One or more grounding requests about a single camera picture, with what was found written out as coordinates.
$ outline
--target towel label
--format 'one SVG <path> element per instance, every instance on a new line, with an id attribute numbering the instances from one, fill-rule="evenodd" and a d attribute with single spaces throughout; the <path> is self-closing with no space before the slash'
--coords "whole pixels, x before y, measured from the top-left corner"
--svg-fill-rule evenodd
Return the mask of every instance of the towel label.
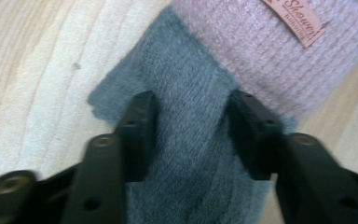
<path id="1" fill-rule="evenodd" d="M 305 48 L 321 36 L 325 27 L 306 0 L 263 0 L 295 33 Z"/>

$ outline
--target dark gray fabric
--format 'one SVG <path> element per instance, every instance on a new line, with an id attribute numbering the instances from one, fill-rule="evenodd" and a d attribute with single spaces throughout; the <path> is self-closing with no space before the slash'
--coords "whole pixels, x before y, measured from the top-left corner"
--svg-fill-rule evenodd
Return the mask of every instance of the dark gray fabric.
<path id="1" fill-rule="evenodd" d="M 158 97 L 159 154 L 145 182 L 127 185 L 130 223 L 257 222 L 270 183 L 250 179 L 228 137 L 237 88 L 166 8 L 90 95 L 95 116 L 113 125 L 136 93 Z"/>

